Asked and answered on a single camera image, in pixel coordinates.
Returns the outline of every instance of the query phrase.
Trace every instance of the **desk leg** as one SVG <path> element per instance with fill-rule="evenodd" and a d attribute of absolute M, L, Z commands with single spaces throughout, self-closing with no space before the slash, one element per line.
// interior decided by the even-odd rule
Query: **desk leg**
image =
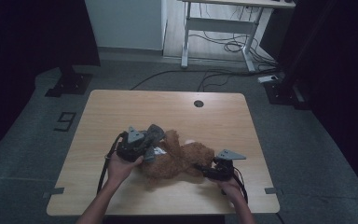
<path fill-rule="evenodd" d="M 248 41 L 246 42 L 245 48 L 242 49 L 243 58 L 245 58 L 246 65 L 248 66 L 249 72 L 255 72 L 255 66 L 252 62 L 252 55 L 250 53 L 250 48 L 252 46 L 252 42 L 255 38 L 255 32 L 257 31 L 258 23 L 260 22 L 261 14 L 263 13 L 263 7 L 261 7 L 258 10 L 257 16 L 255 18 L 254 24 L 252 26 L 252 31 L 250 33 L 250 36 L 248 38 Z"/>
<path fill-rule="evenodd" d="M 183 43 L 182 49 L 182 68 L 187 68 L 187 60 L 188 60 L 188 23 L 190 22 L 190 9 L 191 3 L 188 3 L 187 6 L 187 15 L 186 15 L 186 25 L 185 25 L 185 42 Z"/>

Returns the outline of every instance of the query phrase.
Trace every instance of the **white wall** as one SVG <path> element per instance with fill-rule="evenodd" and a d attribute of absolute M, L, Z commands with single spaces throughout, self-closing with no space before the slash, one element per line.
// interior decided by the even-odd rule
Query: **white wall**
<path fill-rule="evenodd" d="M 167 0 L 86 0 L 98 47 L 162 50 Z"/>

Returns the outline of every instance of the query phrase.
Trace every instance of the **teddy bear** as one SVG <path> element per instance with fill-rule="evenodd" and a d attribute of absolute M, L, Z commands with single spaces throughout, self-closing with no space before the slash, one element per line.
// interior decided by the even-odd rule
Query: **teddy bear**
<path fill-rule="evenodd" d="M 169 130 L 164 138 L 157 143 L 162 154 L 156 155 L 153 162 L 143 162 L 141 169 L 149 187 L 155 186 L 160 179 L 170 179 L 184 172 L 188 175 L 201 177 L 202 172 L 195 165 L 211 167 L 214 150 L 200 142 L 186 141 L 180 146 L 179 134 Z"/>

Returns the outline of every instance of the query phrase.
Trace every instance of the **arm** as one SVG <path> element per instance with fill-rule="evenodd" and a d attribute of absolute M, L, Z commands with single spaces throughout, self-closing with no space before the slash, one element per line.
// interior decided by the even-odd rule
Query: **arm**
<path fill-rule="evenodd" d="M 116 152 L 113 153 L 109 162 L 107 170 L 108 178 L 105 184 L 86 211 L 84 211 L 83 215 L 81 215 L 80 219 L 77 220 L 76 224 L 101 223 L 110 199 L 121 183 L 130 175 L 132 168 L 139 165 L 143 159 L 144 157 L 140 157 L 135 162 L 128 162 L 122 160 Z"/>
<path fill-rule="evenodd" d="M 234 178 L 231 178 L 228 181 L 210 180 L 216 183 L 217 186 L 226 193 L 228 199 L 234 204 L 235 212 L 237 213 L 240 224 L 255 224 L 255 219 L 248 204 L 243 198 L 241 188 Z"/>

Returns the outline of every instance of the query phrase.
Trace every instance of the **table top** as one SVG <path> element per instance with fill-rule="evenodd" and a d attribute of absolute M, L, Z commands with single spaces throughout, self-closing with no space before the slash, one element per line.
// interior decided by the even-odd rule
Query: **table top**
<path fill-rule="evenodd" d="M 236 5 L 248 7 L 280 7 L 280 8 L 294 8 L 296 4 L 292 1 L 286 3 L 283 0 L 277 2 L 272 0 L 179 0 L 191 3 L 207 3 L 207 4 L 221 4 L 221 5 Z"/>
<path fill-rule="evenodd" d="M 196 107 L 202 101 L 203 107 Z M 253 213 L 277 213 L 277 196 L 272 188 L 255 127 L 245 98 L 239 93 L 174 91 L 93 91 L 51 195 L 51 216 L 81 215 L 94 199 L 104 155 L 116 137 L 129 126 L 146 130 L 157 124 L 164 131 L 176 130 L 181 145 L 194 139 L 211 147 L 247 157 L 234 161 L 244 179 Z M 134 169 L 113 196 L 107 215 L 216 215 L 233 214 L 226 196 L 215 183 L 203 177 L 181 174 L 147 188 L 145 177 Z"/>

